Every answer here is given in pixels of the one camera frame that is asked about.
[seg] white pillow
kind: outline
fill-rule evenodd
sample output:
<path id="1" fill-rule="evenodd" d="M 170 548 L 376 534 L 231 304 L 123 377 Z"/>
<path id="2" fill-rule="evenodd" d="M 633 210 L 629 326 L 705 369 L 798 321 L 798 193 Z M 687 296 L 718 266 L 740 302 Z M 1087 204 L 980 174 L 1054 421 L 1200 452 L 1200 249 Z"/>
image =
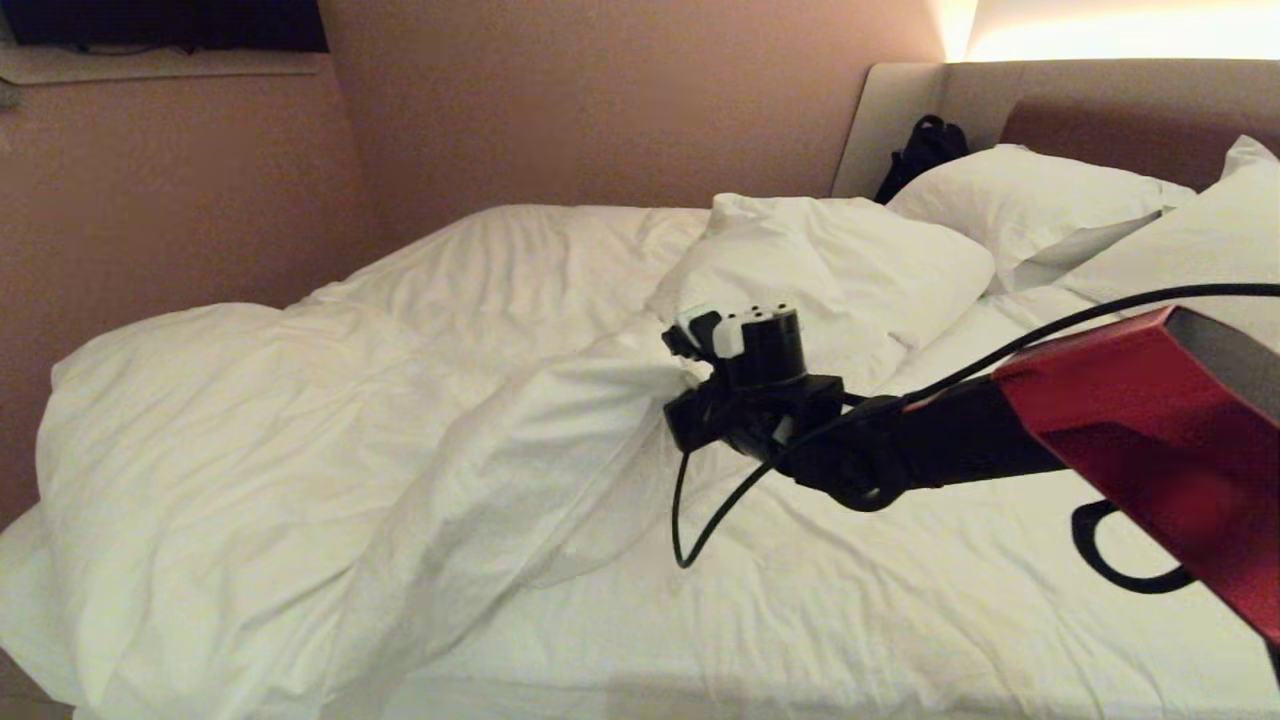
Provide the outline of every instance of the white pillow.
<path id="1" fill-rule="evenodd" d="M 1179 284 L 1280 283 L 1280 160 L 1240 137 L 1222 179 L 1056 284 L 1097 301 Z M 1184 305 L 1280 351 L 1280 300 L 1206 299 Z"/>
<path id="2" fill-rule="evenodd" d="M 82 705 L 58 600 L 49 529 L 37 505 L 0 533 L 0 647 L 51 698 Z"/>
<path id="3" fill-rule="evenodd" d="M 707 233 L 663 279 L 649 307 L 671 318 L 700 302 L 797 301 L 801 323 L 849 313 L 900 348 L 924 347 L 982 293 L 991 254 L 941 225 L 867 199 L 718 195 Z M 813 342 L 806 333 L 805 342 Z"/>
<path id="4" fill-rule="evenodd" d="M 992 291 L 1014 292 L 1052 282 L 1194 197 L 1156 178 L 997 145 L 915 178 L 888 208 L 983 243 L 996 256 Z"/>

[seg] headboard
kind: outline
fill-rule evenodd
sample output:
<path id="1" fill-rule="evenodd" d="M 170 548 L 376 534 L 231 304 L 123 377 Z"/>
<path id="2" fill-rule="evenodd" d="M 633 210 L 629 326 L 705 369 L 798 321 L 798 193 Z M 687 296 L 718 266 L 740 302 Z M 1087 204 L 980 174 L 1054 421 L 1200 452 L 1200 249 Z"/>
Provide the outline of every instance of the headboard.
<path id="1" fill-rule="evenodd" d="M 1217 182 L 1222 158 L 1242 135 L 1280 152 L 1280 122 L 1245 111 L 1025 97 L 1000 141 L 1202 191 Z"/>
<path id="2" fill-rule="evenodd" d="M 1280 151 L 1280 61 L 882 63 L 867 78 L 832 195 L 874 195 L 925 113 L 963 127 L 973 150 L 1018 142 L 1203 190 L 1240 135 Z"/>

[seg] white duvet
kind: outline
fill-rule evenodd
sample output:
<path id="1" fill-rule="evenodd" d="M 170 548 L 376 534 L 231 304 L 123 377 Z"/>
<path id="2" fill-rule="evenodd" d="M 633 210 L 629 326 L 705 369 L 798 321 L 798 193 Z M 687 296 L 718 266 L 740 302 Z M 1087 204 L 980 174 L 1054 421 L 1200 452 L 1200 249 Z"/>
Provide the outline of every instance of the white duvet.
<path id="1" fill-rule="evenodd" d="M 984 297 L 882 389 L 1091 306 L 1055 287 Z M 750 466 L 695 477 L 686 536 Z M 1204 587 L 1138 596 L 1084 565 L 1069 516 L 1098 497 L 1062 471 L 861 515 L 771 477 L 691 570 L 657 527 L 607 568 L 526 588 L 381 720 L 1280 717 L 1261 642 Z M 1124 518 L 1100 537 L 1135 575 L 1172 564 Z"/>
<path id="2" fill-rule="evenodd" d="M 864 200 L 506 208 L 283 311 L 97 338 L 56 368 L 38 448 L 79 700 L 102 720 L 376 716 L 522 588 L 664 518 L 660 407 L 691 378 L 658 338 L 673 310 L 788 297 L 810 369 L 868 393 L 991 273 Z"/>

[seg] bed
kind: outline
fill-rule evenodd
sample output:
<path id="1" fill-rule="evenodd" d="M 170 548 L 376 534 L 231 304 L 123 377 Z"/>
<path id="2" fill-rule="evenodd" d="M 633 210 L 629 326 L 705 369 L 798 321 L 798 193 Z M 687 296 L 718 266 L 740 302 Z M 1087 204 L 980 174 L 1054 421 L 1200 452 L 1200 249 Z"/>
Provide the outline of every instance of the bed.
<path id="1" fill-rule="evenodd" d="M 1011 113 L 1002 140 L 1105 160 L 1100 164 L 1197 191 L 1217 181 L 1239 135 L 1280 149 L 1280 124 L 1242 127 L 1219 115 L 1183 115 L 1160 131 L 1169 147 L 1183 149 L 1180 156 L 1142 150 L 1134 140 L 1162 117 L 1133 106 L 1025 101 Z M 115 415 L 142 424 L 128 432 L 141 433 L 131 455 L 145 462 L 93 470 L 119 462 L 118 455 L 102 450 L 69 459 L 70 448 L 115 441 L 95 437 L 92 424 L 46 421 L 42 482 L 93 482 L 50 483 L 42 505 L 0 538 L 0 641 L 55 700 L 84 706 L 81 720 L 159 717 L 148 714 L 155 707 L 234 717 L 248 706 L 224 702 L 219 696 L 228 688 L 259 693 L 252 706 L 259 710 L 239 716 L 261 717 L 1280 716 L 1261 643 L 1208 591 L 1196 585 L 1172 596 L 1130 596 L 1078 560 L 1066 518 L 1098 495 L 1070 471 L 915 493 L 867 516 L 771 477 L 735 510 L 699 564 L 678 570 L 664 525 L 673 456 L 654 410 L 684 387 L 687 369 L 675 361 L 637 364 L 634 356 L 645 352 L 643 338 L 662 328 L 657 310 L 700 297 L 685 292 L 687 286 L 672 290 L 668 278 L 710 246 L 708 224 L 760 208 L 736 197 L 718 200 L 712 213 L 502 208 L 316 291 L 285 320 L 265 309 L 223 306 L 95 341 L 92 366 L 70 363 L 59 372 L 67 387 L 79 374 L 101 373 L 101 382 L 83 386 L 96 391 L 55 395 L 65 405 L 51 405 L 51 413 L 55 420 L 76 418 L 110 404 Z M 783 211 L 800 211 L 774 209 L 778 215 L 751 232 L 769 231 Z M 870 329 L 840 325 L 856 342 L 817 341 L 812 364 L 838 365 L 842 354 L 856 352 L 858 363 L 838 366 L 852 387 L 904 392 L 1098 301 L 1061 277 L 977 299 L 991 268 L 980 277 L 975 269 L 977 279 L 964 287 L 919 287 L 919 278 L 942 277 L 942 269 L 980 264 L 947 238 L 929 242 L 938 255 L 902 260 L 914 264 L 906 265 L 910 272 L 895 270 L 902 277 L 893 291 L 910 297 L 946 291 L 969 300 L 948 309 L 942 307 L 948 296 L 938 295 L 925 302 L 937 307 L 919 316 L 890 318 Z M 759 258 L 771 272 L 797 278 L 813 272 L 808 255 L 804 261 Z M 728 282 L 736 266 L 713 270 L 716 282 Z M 1280 275 L 1280 268 L 1261 270 Z M 735 275 L 728 284 L 741 279 Z M 805 291 L 822 293 L 820 287 Z M 813 301 L 817 314 L 819 300 Z M 1254 306 L 1245 311 L 1261 316 Z M 820 327 L 820 318 L 814 322 Z M 404 334 L 402 325 L 415 331 Z M 216 352 L 201 346 L 209 333 L 219 333 L 216 352 L 224 355 L 218 363 L 210 360 Z M 276 342 L 270 352 L 244 345 L 264 333 Z M 424 355 L 433 361 L 412 360 Z M 206 369 L 216 378 L 228 368 L 261 366 L 273 382 L 246 384 L 243 396 L 207 407 L 207 397 L 192 395 L 178 404 L 180 414 L 161 414 L 147 425 L 138 418 L 173 398 L 147 395 L 129 378 L 157 356 L 174 366 L 172 386 L 165 384 L 170 375 L 155 382 L 165 392 Z M 287 373 L 270 374 L 285 365 Z M 526 365 L 532 369 L 513 370 Z M 367 368 L 378 368 L 376 383 L 346 382 Z M 113 395 L 113 383 L 131 389 Z M 262 462 L 253 447 L 230 460 L 225 446 L 192 459 L 207 448 L 164 447 L 165 433 L 177 424 L 201 437 L 216 434 L 228 413 L 276 392 L 289 396 L 280 407 L 293 423 L 288 433 L 298 437 L 275 433 L 278 416 L 242 413 L 237 425 L 260 425 L 257 434 L 270 437 L 280 456 L 306 454 L 301 475 L 265 471 L 262 483 L 236 498 L 191 484 L 174 497 L 164 488 L 138 496 L 111 483 L 116 473 L 163 474 L 170 456 L 182 457 L 191 473 L 247 473 Z M 352 419 L 330 411 L 370 397 L 379 398 L 376 413 L 352 411 L 360 415 Z M 609 402 L 644 419 L 623 428 L 625 442 L 617 442 L 622 436 L 613 433 L 613 415 L 598 413 L 596 405 Z M 483 411 L 461 423 L 434 423 L 420 410 L 428 405 Z M 339 415 L 346 419 L 334 420 Z M 529 421 L 504 425 L 509 416 Z M 133 420 L 119 427 L 132 428 Z M 364 445 L 352 445 L 338 425 L 378 428 L 379 434 L 357 433 Z M 599 442 L 564 446 L 557 438 L 566 434 Z M 497 441 L 477 448 L 472 436 L 518 442 L 515 451 Z M 362 450 L 369 443 L 378 451 Z M 422 446 L 438 451 L 415 455 Z M 570 462 L 566 447 L 581 455 Z M 352 469 L 349 455 L 361 456 L 356 483 L 344 474 Z M 593 478 L 614 482 L 582 491 L 552 479 L 584 457 L 594 462 Z M 695 464 L 686 532 L 750 468 L 723 448 Z M 436 475 L 468 482 L 421 482 Z M 312 493 L 307 497 L 323 491 L 305 507 L 297 496 L 279 497 L 279 488 L 300 483 Z M 472 502 L 481 491 L 484 501 Z M 84 497 L 104 500 L 95 505 Z M 59 503 L 79 514 L 46 510 Z M 152 505 L 183 507 L 182 523 L 150 516 Z M 114 516 L 120 509 L 140 527 L 165 533 L 165 542 L 147 544 L 122 528 Z M 255 515 L 260 511 L 287 511 L 287 523 L 275 515 L 271 523 L 308 532 L 264 537 L 218 527 L 265 521 Z M 388 528 L 421 537 L 406 542 Z M 1123 569 L 1167 566 L 1167 556 L 1132 525 L 1110 523 L 1105 530 Z M 113 557 L 84 550 L 95 533 L 111 538 Z M 201 559 L 200 538 L 216 533 L 228 539 L 218 546 L 220 560 L 201 565 L 204 574 L 160 571 Z M 67 539 L 76 537 L 79 544 Z M 349 557 L 334 557 L 343 553 Z M 166 585 L 179 580 L 186 585 Z M 434 584 L 448 583 L 453 594 L 433 594 Z M 330 592 L 338 585 L 340 592 Z M 374 589 L 388 587 L 406 592 Z M 278 603 L 261 600 L 273 592 L 282 594 Z M 246 607 L 257 602 L 261 609 Z M 343 611 L 332 612 L 334 603 Z M 247 620 L 220 624 L 233 610 Z M 113 630 L 104 619 L 124 629 Z M 187 642 L 180 630 L 206 621 L 228 633 L 192 629 L 201 639 Z M 344 638 L 343 662 L 332 657 L 334 638 Z M 210 680 L 210 667 L 225 676 Z M 320 671 L 312 676 L 300 667 Z M 273 682 L 243 682 L 246 673 Z M 214 706 L 225 711 L 202 714 Z"/>

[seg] pink wall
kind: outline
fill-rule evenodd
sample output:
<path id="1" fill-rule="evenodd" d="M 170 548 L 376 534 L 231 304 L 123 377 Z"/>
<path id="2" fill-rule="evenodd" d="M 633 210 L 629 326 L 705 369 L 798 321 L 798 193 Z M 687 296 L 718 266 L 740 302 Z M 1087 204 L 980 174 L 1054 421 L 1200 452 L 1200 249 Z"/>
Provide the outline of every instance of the pink wall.
<path id="1" fill-rule="evenodd" d="M 24 91 L 0 113 L 0 528 L 36 500 L 56 360 L 159 313 L 291 302 L 387 238 L 328 64 Z"/>
<path id="2" fill-rule="evenodd" d="M 941 60 L 929 0 L 333 3 L 390 229 L 503 202 L 829 191 L 868 68 Z"/>

